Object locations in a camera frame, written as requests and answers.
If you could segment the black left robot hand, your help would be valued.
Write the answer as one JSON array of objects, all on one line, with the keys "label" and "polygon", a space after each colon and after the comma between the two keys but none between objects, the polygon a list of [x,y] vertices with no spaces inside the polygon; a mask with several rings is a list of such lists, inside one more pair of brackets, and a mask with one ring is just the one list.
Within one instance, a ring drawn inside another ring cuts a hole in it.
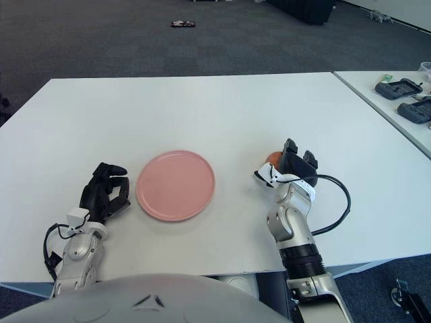
[{"label": "black left robot hand", "polygon": [[127,170],[101,162],[83,189],[79,207],[89,211],[89,221],[104,224],[130,204]]}]

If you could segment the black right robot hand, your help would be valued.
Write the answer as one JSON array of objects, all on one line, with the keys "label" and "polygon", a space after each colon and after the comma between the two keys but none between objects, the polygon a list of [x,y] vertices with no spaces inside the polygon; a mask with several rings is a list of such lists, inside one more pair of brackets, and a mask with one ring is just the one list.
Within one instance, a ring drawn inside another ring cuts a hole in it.
[{"label": "black right robot hand", "polygon": [[287,139],[284,149],[278,161],[278,171],[281,174],[293,174],[299,178],[305,178],[305,181],[315,187],[318,179],[317,175],[318,161],[314,155],[306,150],[303,157],[298,155],[298,148],[292,139]]}]

